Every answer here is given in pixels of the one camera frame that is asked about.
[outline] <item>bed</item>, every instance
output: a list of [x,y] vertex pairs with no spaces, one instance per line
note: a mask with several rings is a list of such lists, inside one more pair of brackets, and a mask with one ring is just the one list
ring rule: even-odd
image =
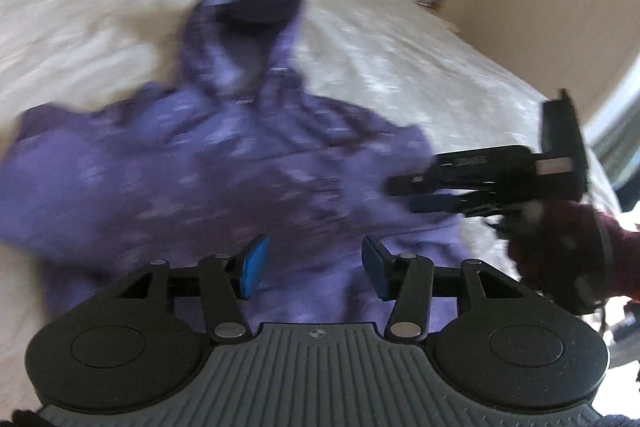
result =
[[[59,102],[92,110],[144,82],[174,76],[178,32],[195,0],[0,0],[0,141],[18,115]],[[314,94],[419,124],[437,152],[520,143],[536,147],[542,95],[409,0],[306,0],[297,63]],[[597,204],[618,211],[591,163]],[[507,273],[504,245],[476,220],[463,236]],[[33,260],[0,253],[0,417],[37,407],[22,357],[45,314]]]

